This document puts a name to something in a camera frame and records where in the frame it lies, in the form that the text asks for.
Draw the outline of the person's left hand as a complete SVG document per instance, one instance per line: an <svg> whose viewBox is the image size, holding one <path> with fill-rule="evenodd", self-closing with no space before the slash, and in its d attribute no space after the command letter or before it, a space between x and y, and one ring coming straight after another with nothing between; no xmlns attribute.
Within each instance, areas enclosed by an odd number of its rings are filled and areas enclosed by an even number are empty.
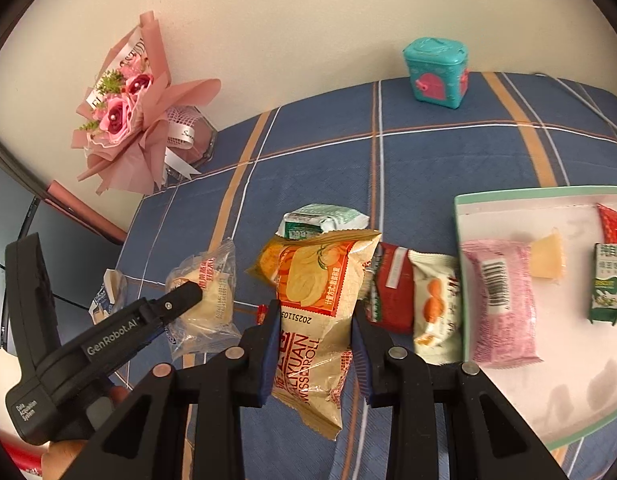
<svg viewBox="0 0 617 480"><path fill-rule="evenodd" d="M60 480L85 445L85 440L51 442L40 461L42 478L44 480Z"/></svg>

